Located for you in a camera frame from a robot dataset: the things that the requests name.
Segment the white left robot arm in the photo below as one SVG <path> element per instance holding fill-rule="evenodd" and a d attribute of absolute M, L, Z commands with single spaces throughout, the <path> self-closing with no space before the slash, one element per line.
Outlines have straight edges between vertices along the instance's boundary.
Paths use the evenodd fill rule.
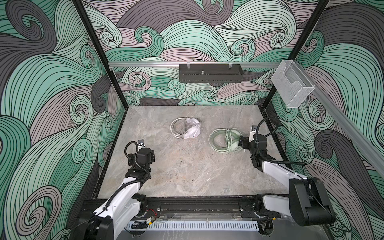
<path fill-rule="evenodd" d="M 134 154 L 126 156 L 131 168 L 122 184 L 88 220 L 80 220 L 70 234 L 70 240 L 115 240 L 135 216 L 146 214 L 146 197 L 140 195 L 139 190 L 151 179 L 155 151 L 138 147 Z"/>

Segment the white over-ear headphones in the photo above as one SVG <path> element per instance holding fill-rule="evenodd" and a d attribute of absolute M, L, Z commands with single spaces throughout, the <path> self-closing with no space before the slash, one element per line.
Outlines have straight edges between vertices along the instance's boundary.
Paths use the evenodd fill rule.
<path fill-rule="evenodd" d="M 177 133 L 175 124 L 181 120 L 185 123 L 184 130 L 182 133 Z M 170 124 L 171 134 L 177 139 L 194 139 L 200 135 L 201 128 L 201 122 L 198 119 L 189 117 L 177 118 Z"/>

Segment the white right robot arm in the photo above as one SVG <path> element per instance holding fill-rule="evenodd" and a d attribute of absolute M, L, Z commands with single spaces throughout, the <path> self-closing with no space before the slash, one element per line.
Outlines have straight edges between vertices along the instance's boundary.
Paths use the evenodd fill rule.
<path fill-rule="evenodd" d="M 269 212 L 290 216 L 302 227 L 334 224 L 337 220 L 324 183 L 294 172 L 282 161 L 268 154 L 267 137 L 255 134 L 253 139 L 240 137 L 238 146 L 248 150 L 254 168 L 274 178 L 288 189 L 288 194 L 264 195 L 262 204 Z"/>

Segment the green over-ear headphones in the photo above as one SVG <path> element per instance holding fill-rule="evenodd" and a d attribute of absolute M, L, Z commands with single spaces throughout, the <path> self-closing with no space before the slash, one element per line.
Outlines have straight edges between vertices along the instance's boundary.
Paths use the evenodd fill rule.
<path fill-rule="evenodd" d="M 242 133 L 237 128 L 220 128 L 210 133 L 208 141 L 210 147 L 217 153 L 236 153 L 242 149 L 239 147 L 240 136 L 242 136 Z M 224 146 L 218 144 L 216 140 L 218 137 L 223 139 Z"/>

